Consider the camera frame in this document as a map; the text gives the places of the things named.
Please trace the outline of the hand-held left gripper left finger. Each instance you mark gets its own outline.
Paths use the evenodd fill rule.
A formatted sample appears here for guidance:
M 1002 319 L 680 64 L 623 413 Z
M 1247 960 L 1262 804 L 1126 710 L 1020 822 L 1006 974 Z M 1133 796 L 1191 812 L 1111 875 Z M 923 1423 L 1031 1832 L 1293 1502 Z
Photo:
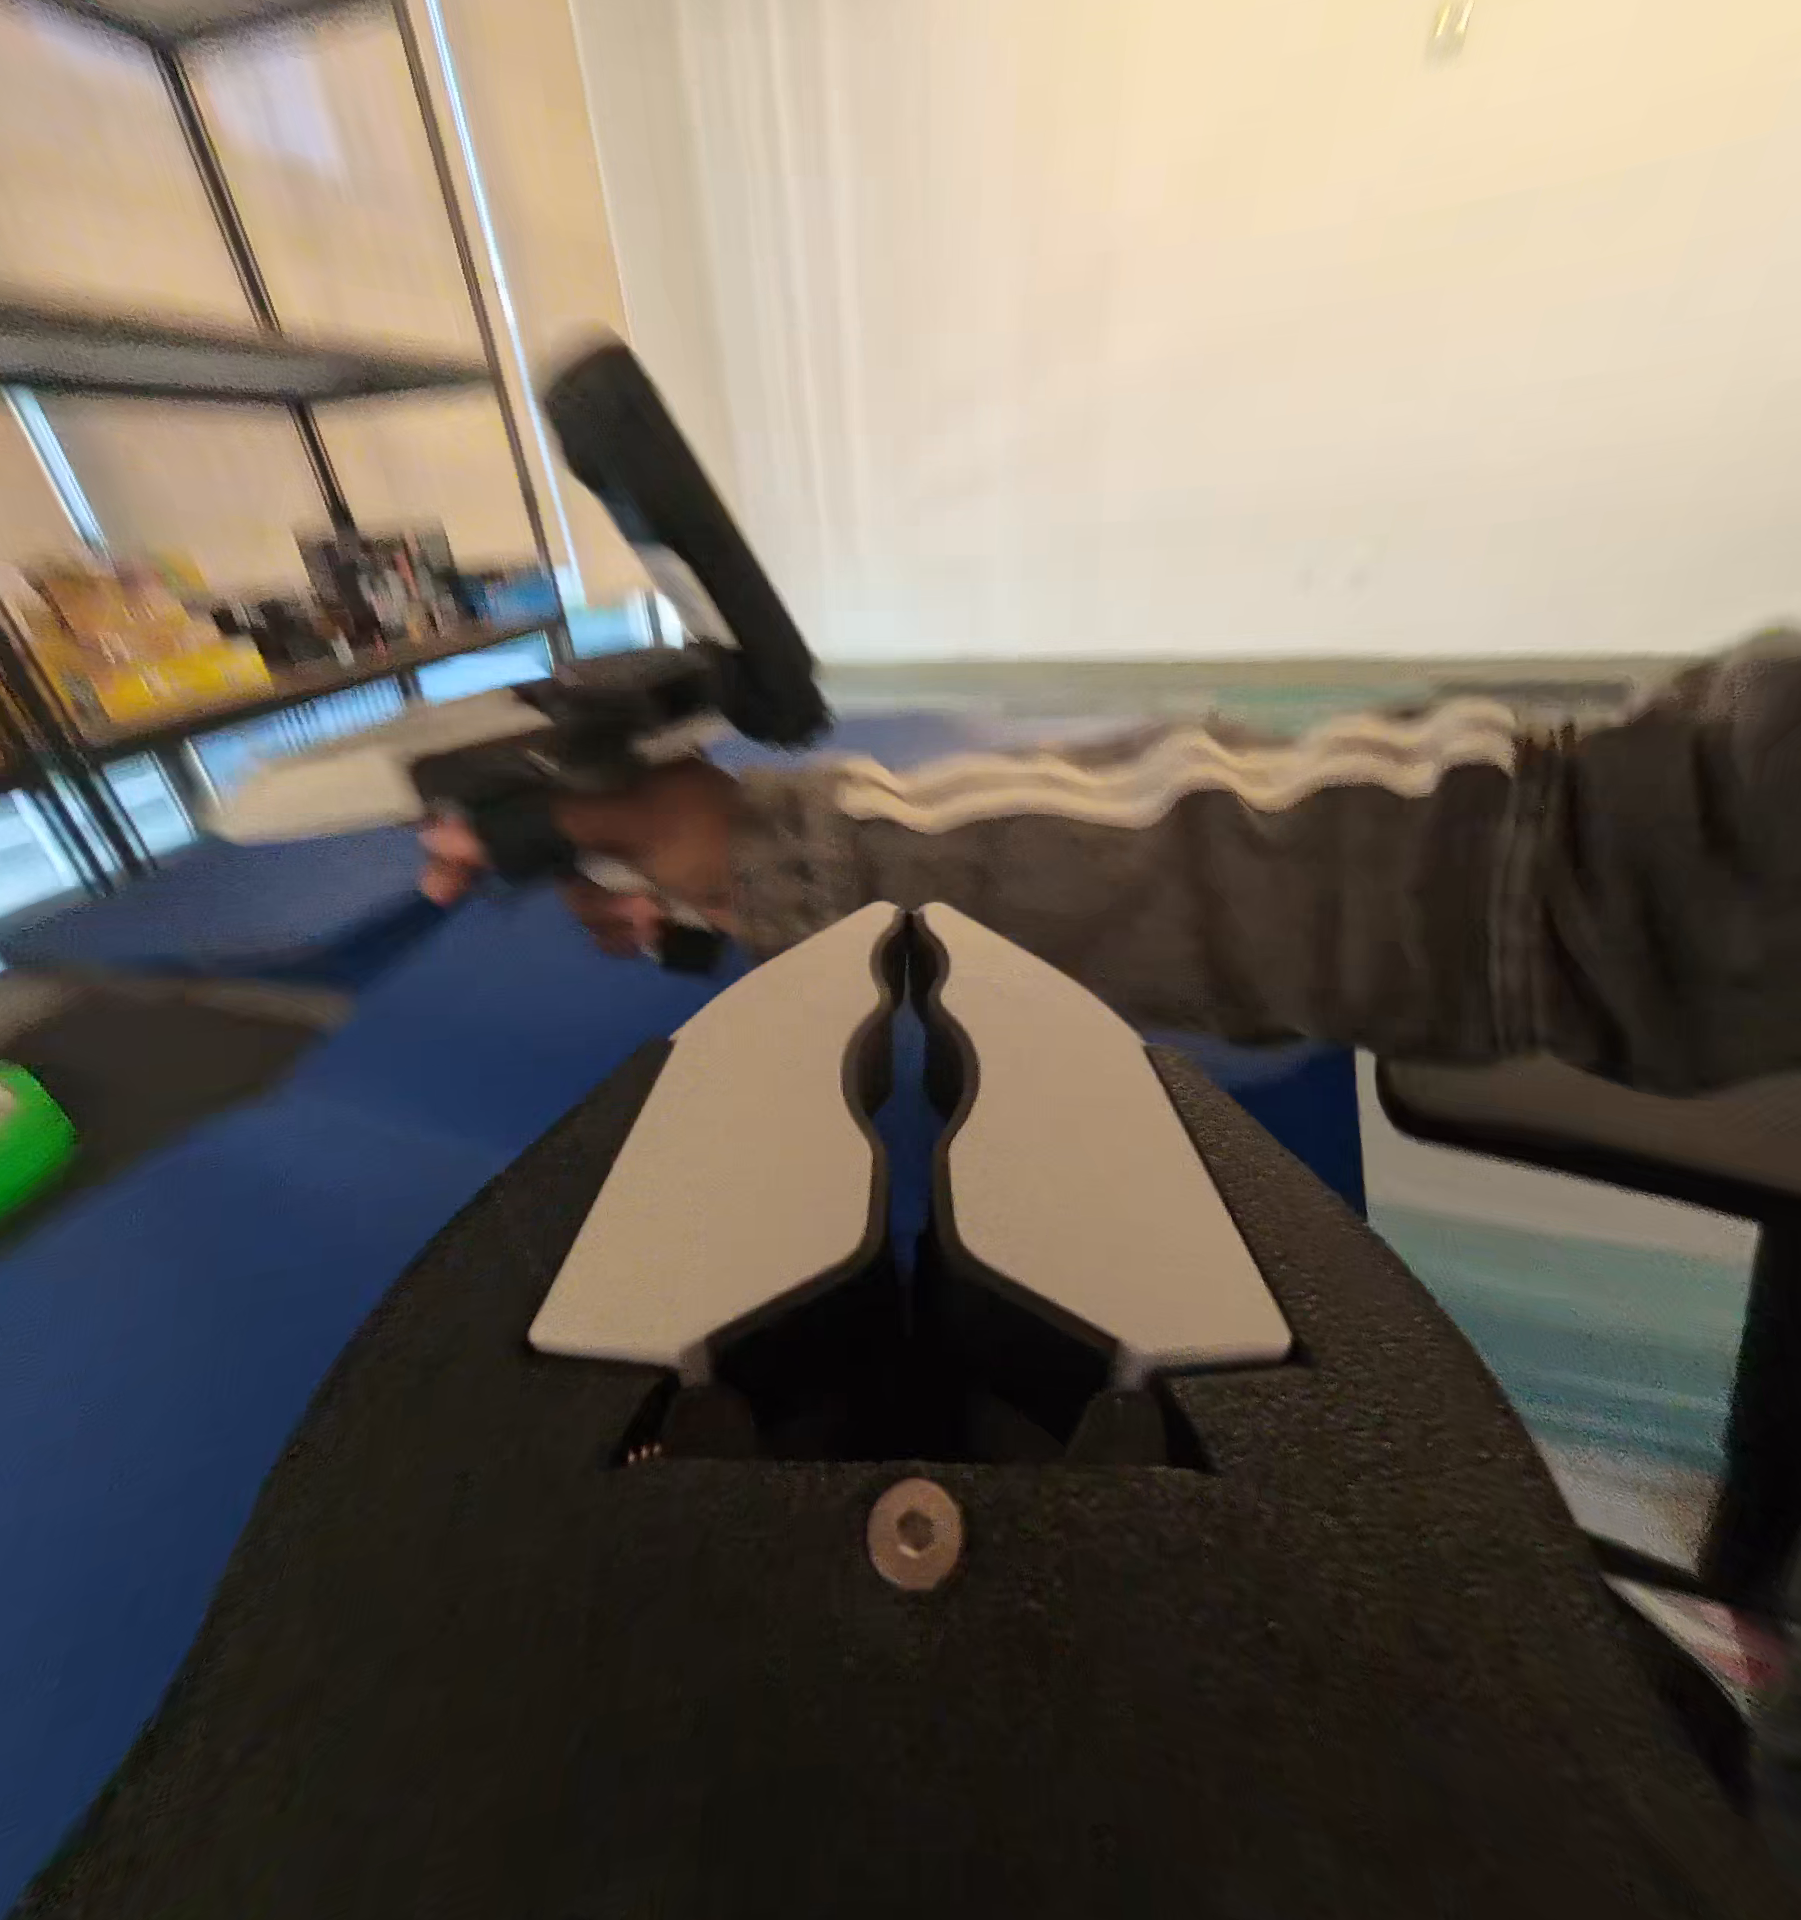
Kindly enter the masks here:
M 539 1355 L 709 1385 L 877 1254 L 889 1165 L 865 1058 L 907 913 L 869 905 L 686 1021 L 540 1300 Z

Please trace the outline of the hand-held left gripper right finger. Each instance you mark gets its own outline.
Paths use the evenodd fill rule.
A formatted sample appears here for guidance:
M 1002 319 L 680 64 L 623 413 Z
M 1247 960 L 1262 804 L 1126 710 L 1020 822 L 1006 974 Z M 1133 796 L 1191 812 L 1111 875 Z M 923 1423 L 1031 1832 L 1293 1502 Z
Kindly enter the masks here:
M 1293 1331 L 1139 1031 L 957 907 L 921 907 L 917 928 L 959 1055 L 951 1252 L 1089 1331 L 1118 1387 L 1282 1366 Z

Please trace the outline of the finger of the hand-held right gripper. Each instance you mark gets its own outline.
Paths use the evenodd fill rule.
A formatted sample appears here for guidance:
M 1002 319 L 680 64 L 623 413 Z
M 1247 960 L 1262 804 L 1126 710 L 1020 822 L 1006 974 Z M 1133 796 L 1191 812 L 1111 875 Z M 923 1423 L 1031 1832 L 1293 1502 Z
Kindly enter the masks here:
M 371 827 L 405 827 L 428 815 L 413 784 L 422 758 L 540 734 L 549 713 L 520 691 L 478 691 L 341 736 L 304 753 L 278 754 L 217 799 L 217 838 L 289 844 Z

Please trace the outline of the person's right forearm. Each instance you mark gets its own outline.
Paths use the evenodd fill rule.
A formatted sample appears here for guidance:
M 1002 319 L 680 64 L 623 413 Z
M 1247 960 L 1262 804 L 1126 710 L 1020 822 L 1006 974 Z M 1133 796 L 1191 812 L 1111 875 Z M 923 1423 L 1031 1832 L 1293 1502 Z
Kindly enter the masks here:
M 1801 632 L 1588 719 L 1486 696 L 1290 739 L 1210 717 L 739 793 L 755 956 L 945 905 L 1145 1025 L 1680 1097 L 1801 1069 Z

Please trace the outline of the blue desk with wooden edge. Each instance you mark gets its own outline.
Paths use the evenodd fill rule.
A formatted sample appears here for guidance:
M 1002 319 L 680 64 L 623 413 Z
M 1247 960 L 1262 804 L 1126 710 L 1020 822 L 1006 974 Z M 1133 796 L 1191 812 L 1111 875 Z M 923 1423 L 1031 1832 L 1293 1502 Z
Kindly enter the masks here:
M 914 1457 L 530 1346 L 668 1044 L 482 1192 L 257 1110 L 0 1260 L 0 1918 L 1351 1918 L 1220 1476 L 951 1463 L 904 1590 Z

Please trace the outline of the person's right hand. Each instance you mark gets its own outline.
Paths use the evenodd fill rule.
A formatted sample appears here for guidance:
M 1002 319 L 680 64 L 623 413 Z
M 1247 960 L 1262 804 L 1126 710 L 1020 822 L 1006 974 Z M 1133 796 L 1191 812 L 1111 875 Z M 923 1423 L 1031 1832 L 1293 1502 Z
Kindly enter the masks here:
M 565 841 L 642 880 L 633 890 L 591 877 L 565 882 L 565 905 L 604 952 L 656 959 L 664 925 L 680 915 L 726 936 L 737 930 L 732 853 L 741 799 L 739 782 L 703 758 L 660 763 L 604 796 L 544 796 L 549 822 Z

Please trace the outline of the row of small dark bottles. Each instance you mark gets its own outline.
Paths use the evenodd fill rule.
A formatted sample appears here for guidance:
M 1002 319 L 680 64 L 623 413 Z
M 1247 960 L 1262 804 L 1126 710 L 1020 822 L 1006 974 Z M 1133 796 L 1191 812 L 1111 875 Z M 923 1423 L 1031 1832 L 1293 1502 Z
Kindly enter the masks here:
M 308 587 L 214 599 L 225 640 L 250 640 L 273 672 L 380 659 L 429 647 L 474 617 L 474 595 L 441 523 L 364 533 L 297 533 Z

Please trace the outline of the pile of yellow packets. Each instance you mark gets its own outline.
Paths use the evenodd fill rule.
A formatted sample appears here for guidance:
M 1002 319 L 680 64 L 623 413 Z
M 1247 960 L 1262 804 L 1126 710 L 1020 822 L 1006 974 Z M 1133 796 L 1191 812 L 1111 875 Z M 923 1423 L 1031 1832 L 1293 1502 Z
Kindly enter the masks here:
M 22 617 L 45 678 L 85 727 L 157 721 L 274 689 L 252 638 L 214 622 L 209 587 L 185 556 L 31 565 Z

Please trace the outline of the dark flat tray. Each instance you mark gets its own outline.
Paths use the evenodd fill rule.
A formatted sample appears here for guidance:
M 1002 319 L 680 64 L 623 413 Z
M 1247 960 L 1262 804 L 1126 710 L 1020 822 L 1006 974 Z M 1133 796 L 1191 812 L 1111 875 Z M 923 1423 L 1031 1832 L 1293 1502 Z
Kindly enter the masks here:
M 69 1112 L 70 1182 L 85 1186 L 263 1095 L 353 1009 L 327 985 L 4 971 L 0 1062 Z

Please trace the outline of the metal shelf rack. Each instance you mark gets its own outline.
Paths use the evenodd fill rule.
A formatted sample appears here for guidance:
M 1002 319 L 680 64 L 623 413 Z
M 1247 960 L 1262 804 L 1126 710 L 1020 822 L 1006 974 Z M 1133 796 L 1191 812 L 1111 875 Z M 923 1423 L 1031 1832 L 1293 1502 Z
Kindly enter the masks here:
M 462 93 L 452 3 L 0 3 L 0 966 L 69 909 L 206 880 L 262 763 L 577 659 L 577 541 Z M 22 617 L 38 561 L 308 587 L 297 533 L 441 523 L 555 628 L 273 672 L 80 725 Z

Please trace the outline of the black office chair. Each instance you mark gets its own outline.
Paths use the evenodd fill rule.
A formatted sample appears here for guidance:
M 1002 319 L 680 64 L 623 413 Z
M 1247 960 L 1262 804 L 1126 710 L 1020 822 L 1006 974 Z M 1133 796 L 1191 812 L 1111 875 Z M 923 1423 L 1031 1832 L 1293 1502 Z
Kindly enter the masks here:
M 1782 1612 L 1801 1552 L 1801 1069 L 1699 1097 L 1616 1087 L 1554 1058 L 1382 1062 L 1378 1102 L 1433 1145 L 1544 1168 L 1756 1224 L 1726 1418 L 1726 1476 L 1696 1589 Z

